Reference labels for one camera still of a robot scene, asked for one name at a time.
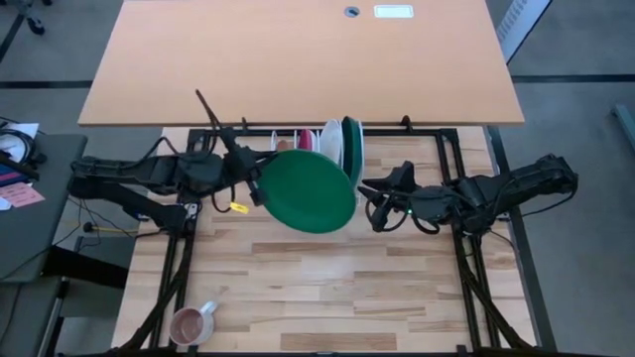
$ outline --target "ceramic mug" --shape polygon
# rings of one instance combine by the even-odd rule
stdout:
[[[203,307],[184,307],[170,322],[170,338],[180,346],[199,345],[211,337],[214,330],[213,313],[218,304],[209,301]]]

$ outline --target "wooden table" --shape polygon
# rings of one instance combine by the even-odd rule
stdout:
[[[466,173],[492,175],[482,129],[464,127],[458,133]],[[164,135],[184,149],[188,129],[165,129]],[[269,147],[269,138],[239,142],[256,150]],[[385,177],[410,160],[418,184],[442,180],[432,138],[366,137],[365,153],[367,178]],[[218,198],[225,206],[228,192]],[[252,205],[244,184],[236,201]],[[150,223],[140,227],[141,233],[154,230]],[[502,225],[494,230],[509,236]],[[137,242],[113,346],[133,334],[154,304],[167,241],[157,236]],[[494,302],[534,343],[512,248],[488,234],[483,254]],[[220,304],[216,330],[199,351],[430,352],[470,345],[448,229],[427,236],[407,222],[395,232],[377,234],[361,205],[341,230],[313,235],[286,227],[262,207],[251,207],[247,215],[220,214],[207,199],[198,220],[186,305],[208,300]],[[486,340],[483,312],[476,305]],[[168,307],[166,321],[171,313]],[[161,345],[168,341],[166,333],[164,328]]]
[[[206,125],[196,88],[224,123],[522,123],[485,1],[403,3],[125,1],[79,124]]]

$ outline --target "table leg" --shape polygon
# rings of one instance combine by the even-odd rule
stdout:
[[[69,277],[111,288],[124,289],[128,279],[128,270],[53,246],[42,269],[42,275]]]

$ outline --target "plate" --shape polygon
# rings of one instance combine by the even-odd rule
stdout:
[[[331,119],[326,122],[319,136],[319,152],[341,166],[342,146],[341,124],[338,120]]]
[[[342,168],[346,175],[350,178],[353,171],[353,129],[352,119],[345,117],[341,121],[341,134],[344,139],[344,160]]]
[[[312,132],[309,129],[304,129],[300,132],[300,141],[298,142],[298,149],[304,150],[312,150],[313,146],[313,136]]]
[[[364,145],[361,136],[361,125],[355,119],[350,120],[350,129],[352,133],[352,167],[350,172],[350,183],[353,189],[356,189],[361,182],[361,173],[364,165]]]
[[[309,233],[335,231],[355,213],[349,178],[320,153],[290,150],[262,170],[258,186],[267,196],[265,208],[291,228]]]

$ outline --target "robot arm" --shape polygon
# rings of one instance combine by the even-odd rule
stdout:
[[[386,178],[362,182],[370,187],[360,187],[359,191],[368,199],[367,215],[373,230],[395,229],[385,227],[388,213],[394,210],[410,214],[415,225],[428,234],[439,233],[439,226],[443,224],[456,224],[467,234],[484,233],[496,216],[537,195],[569,193],[567,199],[570,199],[577,190],[577,174],[565,159],[554,155],[510,173],[458,178],[447,185],[417,185],[410,162],[393,169]],[[372,214],[368,211],[370,204],[376,207]]]

